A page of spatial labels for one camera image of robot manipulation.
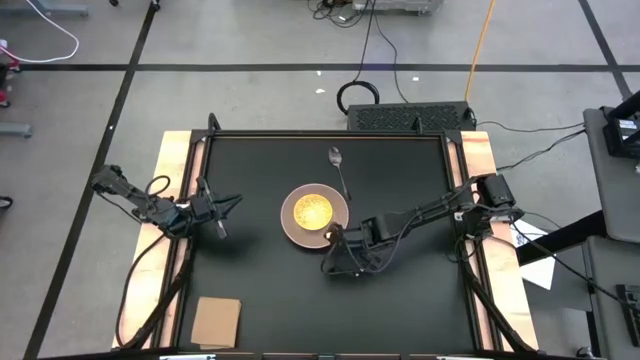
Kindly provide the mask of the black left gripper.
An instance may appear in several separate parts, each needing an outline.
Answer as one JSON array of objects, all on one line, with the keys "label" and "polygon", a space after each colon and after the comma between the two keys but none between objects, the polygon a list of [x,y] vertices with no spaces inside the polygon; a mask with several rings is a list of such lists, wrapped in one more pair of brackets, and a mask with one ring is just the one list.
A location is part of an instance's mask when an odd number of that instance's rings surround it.
[{"label": "black left gripper", "polygon": [[[224,217],[227,217],[242,199],[243,196],[241,194],[220,198],[219,203],[225,204]],[[196,179],[196,191],[191,196],[191,210],[193,219],[197,224],[213,221],[218,237],[220,239],[227,238],[228,233],[222,222],[222,213],[218,209],[214,193],[210,190],[209,184],[203,176],[199,176]]]}]

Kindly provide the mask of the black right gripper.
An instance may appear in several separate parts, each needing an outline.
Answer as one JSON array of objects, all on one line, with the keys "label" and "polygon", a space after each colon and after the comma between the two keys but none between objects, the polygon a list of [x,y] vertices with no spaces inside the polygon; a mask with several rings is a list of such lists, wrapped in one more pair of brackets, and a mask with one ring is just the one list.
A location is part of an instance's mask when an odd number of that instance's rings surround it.
[{"label": "black right gripper", "polygon": [[[381,272],[388,263],[383,259],[383,253],[390,247],[388,222],[388,215],[379,215],[347,229],[339,223],[331,223],[325,238],[332,245],[321,260],[321,272],[328,276],[352,274],[353,262],[358,272]],[[346,249],[336,244],[341,240]]]}]

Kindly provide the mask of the beige brown deep plate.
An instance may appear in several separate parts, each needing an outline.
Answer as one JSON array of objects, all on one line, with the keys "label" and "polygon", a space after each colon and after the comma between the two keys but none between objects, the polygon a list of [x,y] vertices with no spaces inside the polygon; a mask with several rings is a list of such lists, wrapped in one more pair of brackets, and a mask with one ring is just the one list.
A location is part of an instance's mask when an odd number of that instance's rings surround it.
[{"label": "beige brown deep plate", "polygon": [[[301,228],[294,221],[293,207],[298,199],[307,194],[319,194],[327,198],[333,207],[331,222],[324,228],[309,231]],[[281,226],[287,237],[296,245],[306,249],[323,249],[330,245],[325,238],[325,231],[331,223],[339,223],[346,227],[349,223],[349,208],[344,197],[334,188],[318,183],[302,185],[289,193],[280,211]]]}]

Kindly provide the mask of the silver metal spoon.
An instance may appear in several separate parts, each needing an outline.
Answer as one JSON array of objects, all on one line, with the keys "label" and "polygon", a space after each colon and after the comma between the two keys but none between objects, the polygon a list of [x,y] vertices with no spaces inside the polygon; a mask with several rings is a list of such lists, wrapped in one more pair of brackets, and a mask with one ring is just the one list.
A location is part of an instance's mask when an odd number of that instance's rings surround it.
[{"label": "silver metal spoon", "polygon": [[328,150],[328,160],[329,160],[330,164],[333,165],[337,169],[339,177],[340,177],[341,185],[342,185],[343,195],[344,195],[344,197],[345,197],[345,199],[347,201],[350,201],[351,200],[351,195],[350,195],[350,192],[349,192],[348,187],[346,185],[346,182],[345,182],[345,179],[344,179],[344,176],[343,176],[343,173],[342,173],[342,169],[341,169],[341,164],[342,164],[343,158],[342,158],[341,152],[339,151],[339,149],[337,147],[331,147]]}]

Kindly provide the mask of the light wooden side board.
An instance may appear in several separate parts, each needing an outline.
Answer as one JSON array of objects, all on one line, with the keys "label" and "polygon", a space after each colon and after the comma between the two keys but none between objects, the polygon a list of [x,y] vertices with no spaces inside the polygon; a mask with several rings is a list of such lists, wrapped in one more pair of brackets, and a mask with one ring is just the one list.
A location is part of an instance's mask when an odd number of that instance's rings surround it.
[{"label": "light wooden side board", "polygon": [[[204,144],[191,144],[190,131],[167,131],[157,153],[154,174],[166,175],[170,183],[160,180],[151,186],[153,192],[162,190],[166,197],[185,198],[196,189]],[[128,283],[127,298],[119,321],[123,343],[129,341],[143,325],[164,294],[183,263],[187,241],[178,242],[160,237],[161,232],[151,224],[140,227],[135,257],[141,257]]]},{"label": "light wooden side board", "polygon": [[[456,186],[468,177],[494,174],[496,164],[489,141],[483,131],[454,131],[446,137],[451,173]],[[495,305],[523,341],[538,349],[527,295],[521,277],[515,241],[508,223],[493,221],[492,235],[471,257],[475,272],[483,269],[483,283],[490,288]]]}]

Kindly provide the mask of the brown cardboard piece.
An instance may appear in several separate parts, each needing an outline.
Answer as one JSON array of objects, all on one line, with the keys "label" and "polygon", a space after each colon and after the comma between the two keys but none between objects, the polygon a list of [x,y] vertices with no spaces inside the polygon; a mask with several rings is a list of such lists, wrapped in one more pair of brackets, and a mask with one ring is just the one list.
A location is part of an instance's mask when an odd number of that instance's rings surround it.
[{"label": "brown cardboard piece", "polygon": [[191,342],[201,349],[229,349],[236,345],[241,301],[200,297],[191,331]]}]

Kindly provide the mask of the black perforated computer case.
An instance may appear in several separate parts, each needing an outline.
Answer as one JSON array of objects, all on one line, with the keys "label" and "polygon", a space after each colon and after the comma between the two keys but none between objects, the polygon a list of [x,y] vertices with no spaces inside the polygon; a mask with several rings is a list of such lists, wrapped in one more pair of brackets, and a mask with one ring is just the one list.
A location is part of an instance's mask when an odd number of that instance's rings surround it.
[{"label": "black perforated computer case", "polygon": [[355,131],[476,129],[473,110],[464,101],[351,105],[347,117],[348,128]]}]

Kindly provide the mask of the white paper sheet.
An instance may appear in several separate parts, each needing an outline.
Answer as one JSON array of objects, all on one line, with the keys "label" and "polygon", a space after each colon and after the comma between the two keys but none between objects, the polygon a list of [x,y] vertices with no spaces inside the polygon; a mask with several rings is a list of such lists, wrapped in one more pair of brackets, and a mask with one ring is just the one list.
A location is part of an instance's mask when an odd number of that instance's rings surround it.
[{"label": "white paper sheet", "polygon": [[[530,240],[537,240],[546,235],[544,230],[523,220],[517,220],[510,226],[510,229],[517,248],[526,245]],[[526,265],[520,263],[522,278],[545,290],[550,290],[552,287],[554,269],[555,260],[551,257],[546,257]]]}]

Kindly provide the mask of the black beam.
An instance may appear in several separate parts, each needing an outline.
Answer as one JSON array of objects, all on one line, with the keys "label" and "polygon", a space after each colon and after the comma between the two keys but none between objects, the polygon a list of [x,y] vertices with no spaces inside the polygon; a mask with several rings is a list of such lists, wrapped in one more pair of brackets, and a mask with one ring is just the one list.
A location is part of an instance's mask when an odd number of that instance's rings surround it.
[{"label": "black beam", "polygon": [[551,254],[563,252],[581,245],[591,236],[607,236],[602,210],[596,211],[547,235],[543,235],[536,240],[526,240],[525,244],[516,250],[519,264],[526,265],[548,257]]}]

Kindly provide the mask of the grey metal cart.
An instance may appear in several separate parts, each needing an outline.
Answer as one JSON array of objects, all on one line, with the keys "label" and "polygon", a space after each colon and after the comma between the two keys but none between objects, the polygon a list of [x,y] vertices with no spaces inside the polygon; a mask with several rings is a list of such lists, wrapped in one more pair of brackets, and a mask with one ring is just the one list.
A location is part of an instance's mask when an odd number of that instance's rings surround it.
[{"label": "grey metal cart", "polygon": [[405,11],[417,15],[432,14],[438,11],[445,0],[349,0],[356,11],[373,9],[374,11]]}]

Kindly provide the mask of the grey side table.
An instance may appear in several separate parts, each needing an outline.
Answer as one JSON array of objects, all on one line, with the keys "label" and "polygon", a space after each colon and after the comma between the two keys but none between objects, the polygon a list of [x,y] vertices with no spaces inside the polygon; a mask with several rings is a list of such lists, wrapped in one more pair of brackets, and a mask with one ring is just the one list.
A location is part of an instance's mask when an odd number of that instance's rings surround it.
[{"label": "grey side table", "polygon": [[607,233],[618,241],[640,243],[640,160],[608,153],[602,110],[586,109],[583,118]]}]

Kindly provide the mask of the black keyboard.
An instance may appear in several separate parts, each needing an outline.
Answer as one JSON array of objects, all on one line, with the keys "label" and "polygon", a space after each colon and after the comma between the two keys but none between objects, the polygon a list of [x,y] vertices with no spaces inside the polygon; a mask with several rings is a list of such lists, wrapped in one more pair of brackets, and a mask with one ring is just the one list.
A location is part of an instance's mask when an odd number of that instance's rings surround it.
[{"label": "black keyboard", "polygon": [[623,301],[622,307],[630,333],[640,340],[640,286],[617,284],[615,288]]}]

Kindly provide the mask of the black electronic device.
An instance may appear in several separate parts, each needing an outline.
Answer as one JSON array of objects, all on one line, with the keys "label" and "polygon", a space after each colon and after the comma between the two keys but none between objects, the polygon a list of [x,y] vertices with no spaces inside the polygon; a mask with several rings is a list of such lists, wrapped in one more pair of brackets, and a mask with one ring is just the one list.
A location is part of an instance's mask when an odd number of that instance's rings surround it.
[{"label": "black electronic device", "polygon": [[603,135],[613,157],[640,159],[640,90],[615,108],[602,109]]}]

